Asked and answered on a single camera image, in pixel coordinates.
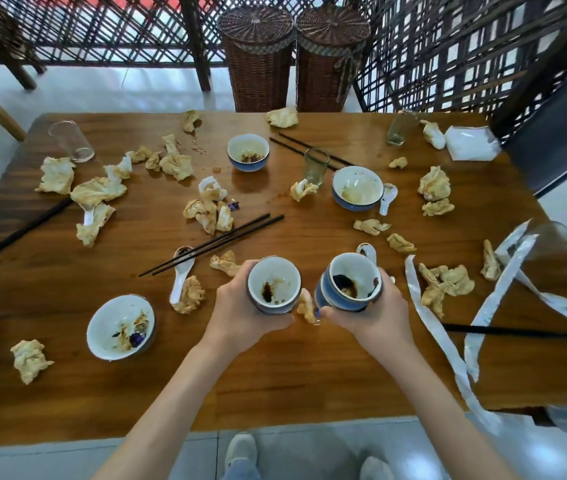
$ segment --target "white sneaker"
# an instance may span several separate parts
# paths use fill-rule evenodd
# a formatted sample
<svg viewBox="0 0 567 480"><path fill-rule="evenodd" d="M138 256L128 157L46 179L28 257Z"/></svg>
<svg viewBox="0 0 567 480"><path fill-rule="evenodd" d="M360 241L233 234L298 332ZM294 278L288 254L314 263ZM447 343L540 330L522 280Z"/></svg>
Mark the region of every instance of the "white sneaker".
<svg viewBox="0 0 567 480"><path fill-rule="evenodd" d="M369 456L359 471L359 480L394 480L395 476L388 463Z"/></svg>
<svg viewBox="0 0 567 480"><path fill-rule="evenodd" d="M226 471L235 460L248 460L256 466L256 443L255 438L246 431L235 435L230 440L228 451L226 451Z"/></svg>

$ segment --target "jeans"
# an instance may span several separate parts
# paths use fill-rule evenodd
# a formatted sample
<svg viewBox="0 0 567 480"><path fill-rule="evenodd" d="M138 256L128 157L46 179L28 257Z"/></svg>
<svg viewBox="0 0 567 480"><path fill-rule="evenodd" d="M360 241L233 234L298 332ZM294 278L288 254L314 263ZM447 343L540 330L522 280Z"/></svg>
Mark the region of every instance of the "jeans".
<svg viewBox="0 0 567 480"><path fill-rule="evenodd" d="M261 480L259 470L245 458L232 462L222 480Z"/></svg>

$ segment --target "table surface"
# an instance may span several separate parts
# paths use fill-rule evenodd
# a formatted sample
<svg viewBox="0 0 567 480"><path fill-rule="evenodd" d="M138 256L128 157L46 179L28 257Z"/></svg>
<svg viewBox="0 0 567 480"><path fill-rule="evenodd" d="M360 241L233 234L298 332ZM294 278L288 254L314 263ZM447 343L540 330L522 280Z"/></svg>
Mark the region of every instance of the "table surface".
<svg viewBox="0 0 567 480"><path fill-rule="evenodd" d="M431 114L445 131L450 124L480 126L478 114ZM376 171L398 186L399 196L387 218L417 247L415 262L429 267L464 264L475 290L444 302L450 322L471 322L494 284L483 279L482 241L501 242L521 222L544 211L527 190L507 154L491 162L453 162L436 151L415 129L401 148L385 144L391 114L300 114L287 131L298 139L327 148L355 164ZM123 436L151 404L203 334L215 301L215 290L229 278L211 269L211 255L197 259L192 270L207 290L202 307L177 314L168 303L172 272L137 275L172 257L182 245L197 245L210 236L194 220L182 217L197 184L215 175L229 197L240 202L235 225L265 212L286 218L231 245L237 259L277 254L299 267L304 286L313 290L332 257L370 242L380 266L397 278L408 297L406 255L392 250L385 235L352 229L355 219L379 217L377 210L354 213L330 195L328 171L319 193L296 203L290 186L302 174L301 156L276 144L268 165L256 173L233 169L226 156L228 140L252 132L274 136L263 114L202 112L196 139L184 134L178 114L47 114L37 119L0 181L0 239L63 197L33 192L47 155L63 156L47 136L51 121L78 122L96 149L96 157L78 165L75 183L104 175L101 165L118 163L141 144L159 150L161 136L174 132L182 153L192 155L195 178L173 177L134 166L128 192L110 202L116 208L92 249L75 236L82 221L76 206L28 233L0 253L0 445ZM403 170L388 169L399 156ZM423 217L419 178L441 165L451 180L455 210ZM567 256L537 261L526 272L541 290L567 297ZM147 298L156 316L149 346L126 360L104 362L86 344L92 314L109 299L134 293ZM451 368L422 325L413 306L410 322L417 346L446 385L461 398ZM521 284L514 283L493 323L500 326L567 331L557 314ZM464 336L453 334L461 349ZM29 386L14 370L10 347L21 339L38 339L55 364ZM487 409L567 404L567 341L488 337L480 355L481 380L474 390ZM328 323L311 326L298 317L287 330L264 337L240 355L207 396L195 430L245 429L301 422L326 422L412 414L391 377L345 330Z"/></svg>

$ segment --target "wicker basket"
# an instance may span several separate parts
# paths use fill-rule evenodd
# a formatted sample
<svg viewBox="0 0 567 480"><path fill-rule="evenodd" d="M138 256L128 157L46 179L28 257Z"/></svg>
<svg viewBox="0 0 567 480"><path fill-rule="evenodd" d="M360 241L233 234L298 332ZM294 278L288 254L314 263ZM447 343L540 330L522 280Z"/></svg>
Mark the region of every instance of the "wicker basket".
<svg viewBox="0 0 567 480"><path fill-rule="evenodd" d="M246 6L219 19L237 112L286 106L295 41L291 14L271 6Z"/></svg>
<svg viewBox="0 0 567 480"><path fill-rule="evenodd" d="M297 18L297 110L339 112L371 34L362 15L326 4Z"/></svg>

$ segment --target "forearm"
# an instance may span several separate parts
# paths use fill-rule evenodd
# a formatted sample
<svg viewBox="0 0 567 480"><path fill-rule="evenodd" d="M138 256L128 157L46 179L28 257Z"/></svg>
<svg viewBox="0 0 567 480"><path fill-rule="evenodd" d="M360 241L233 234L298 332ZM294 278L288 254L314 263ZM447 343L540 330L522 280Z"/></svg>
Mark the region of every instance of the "forearm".
<svg viewBox="0 0 567 480"><path fill-rule="evenodd" d="M517 478L477 428L417 349L380 362L397 381L444 467L458 480Z"/></svg>
<svg viewBox="0 0 567 480"><path fill-rule="evenodd" d="M200 342L93 480L167 479L205 396L233 356Z"/></svg>

